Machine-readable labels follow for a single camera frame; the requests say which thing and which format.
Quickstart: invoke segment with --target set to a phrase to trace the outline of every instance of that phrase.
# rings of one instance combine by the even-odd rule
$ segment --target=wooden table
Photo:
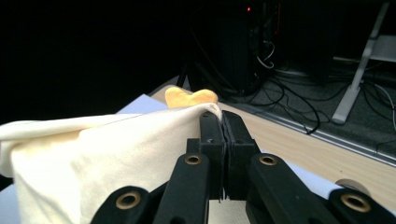
[[[160,89],[152,98],[164,103],[169,87]],[[259,148],[334,183],[344,178],[358,181],[378,203],[396,211],[396,168],[229,105],[219,103],[219,107],[242,117]]]

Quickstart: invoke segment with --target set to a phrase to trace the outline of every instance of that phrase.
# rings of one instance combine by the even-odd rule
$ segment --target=white cloth
[[[23,223],[89,223],[114,190],[169,180],[199,116],[215,104],[0,126],[0,174],[13,177]]]

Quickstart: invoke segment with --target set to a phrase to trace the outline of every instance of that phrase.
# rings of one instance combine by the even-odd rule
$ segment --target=yellow object
[[[198,105],[201,103],[217,103],[218,96],[210,90],[201,90],[189,94],[179,87],[171,87],[165,92],[165,101],[169,108]]]

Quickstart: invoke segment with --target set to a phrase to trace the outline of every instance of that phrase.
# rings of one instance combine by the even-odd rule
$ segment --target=black equipment
[[[207,223],[209,200],[247,202],[250,223],[396,223],[396,217],[354,189],[328,201],[312,193],[279,157],[261,153],[242,119],[223,111],[200,117],[201,138],[188,139],[170,180],[152,192],[113,192],[92,223]]]

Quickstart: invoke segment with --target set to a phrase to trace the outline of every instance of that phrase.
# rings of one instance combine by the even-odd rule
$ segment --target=dark background
[[[181,66],[170,1],[1,10],[0,124],[115,113]]]

